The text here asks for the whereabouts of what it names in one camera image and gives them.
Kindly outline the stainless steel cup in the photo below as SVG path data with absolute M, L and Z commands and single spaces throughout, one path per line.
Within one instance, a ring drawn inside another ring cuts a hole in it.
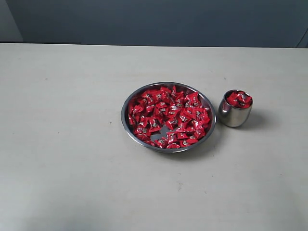
M 224 94 L 218 107 L 218 117 L 224 125 L 236 128 L 246 122 L 253 104 L 249 108 L 244 109 L 232 107 L 226 101 L 227 94 L 231 93 L 231 91 L 232 90 L 229 90 Z

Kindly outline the red candies inside cup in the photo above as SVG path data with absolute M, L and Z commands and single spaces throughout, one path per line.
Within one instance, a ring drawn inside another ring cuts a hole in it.
M 252 97 L 241 90 L 232 90 L 227 94 L 226 101 L 232 107 L 240 109 L 249 108 L 253 103 Z

